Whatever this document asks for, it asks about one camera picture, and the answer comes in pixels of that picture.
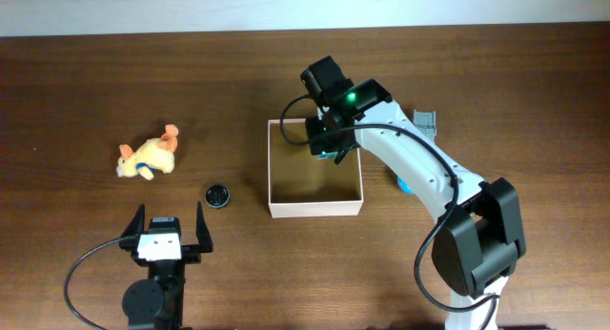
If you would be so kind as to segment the blue toy ball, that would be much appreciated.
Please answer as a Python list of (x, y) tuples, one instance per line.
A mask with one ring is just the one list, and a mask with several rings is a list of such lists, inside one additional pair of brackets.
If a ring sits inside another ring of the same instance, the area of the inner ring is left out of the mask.
[(397, 184), (402, 192), (409, 195), (412, 195), (414, 193), (413, 190), (409, 187), (409, 185), (400, 177), (397, 179)]

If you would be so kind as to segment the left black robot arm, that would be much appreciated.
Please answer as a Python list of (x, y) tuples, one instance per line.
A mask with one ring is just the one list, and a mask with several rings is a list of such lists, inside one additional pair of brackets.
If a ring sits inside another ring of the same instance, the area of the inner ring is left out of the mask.
[(148, 276), (128, 287), (122, 299), (130, 329), (182, 327), (185, 267), (199, 264), (203, 254), (214, 250), (201, 204), (196, 206), (195, 234), (196, 244), (183, 244), (177, 217), (146, 222), (145, 206), (138, 207), (119, 243), (138, 266), (148, 269)]

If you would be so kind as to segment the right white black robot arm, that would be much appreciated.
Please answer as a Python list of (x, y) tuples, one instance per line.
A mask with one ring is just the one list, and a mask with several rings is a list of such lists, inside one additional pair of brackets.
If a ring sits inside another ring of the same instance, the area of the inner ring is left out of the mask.
[(449, 303), (424, 297), (448, 312), (447, 329), (495, 329), (502, 289), (526, 253), (519, 194), (501, 177), (493, 182), (444, 153), (410, 121), (374, 79), (355, 84), (326, 56), (300, 75), (318, 114), (306, 121), (312, 154), (340, 162), (361, 148), (400, 177), (435, 225), (420, 245), (414, 278), (426, 255), (451, 290)]

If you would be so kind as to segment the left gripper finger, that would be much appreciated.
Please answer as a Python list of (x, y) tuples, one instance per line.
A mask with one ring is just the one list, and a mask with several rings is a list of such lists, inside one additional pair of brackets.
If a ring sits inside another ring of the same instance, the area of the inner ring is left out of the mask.
[(196, 238), (199, 247), (212, 247), (213, 240), (204, 218), (203, 207), (200, 201), (197, 202), (196, 207)]
[(140, 204), (134, 217), (123, 231), (121, 237), (136, 236), (144, 231), (145, 205)]

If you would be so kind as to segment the yellow grey toy truck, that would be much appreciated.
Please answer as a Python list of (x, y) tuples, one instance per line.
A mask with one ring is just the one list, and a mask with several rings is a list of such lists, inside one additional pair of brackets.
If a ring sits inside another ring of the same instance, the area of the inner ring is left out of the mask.
[(437, 136), (437, 114), (414, 110), (414, 125), (432, 142)]

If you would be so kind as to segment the multicolour puzzle cube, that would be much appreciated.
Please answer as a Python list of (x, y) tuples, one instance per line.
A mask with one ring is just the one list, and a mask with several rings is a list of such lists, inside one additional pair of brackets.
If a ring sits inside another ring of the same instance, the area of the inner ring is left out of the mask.
[(323, 160), (323, 159), (334, 159), (336, 157), (336, 153), (326, 153), (326, 152), (322, 152), (319, 156), (318, 159), (319, 160)]

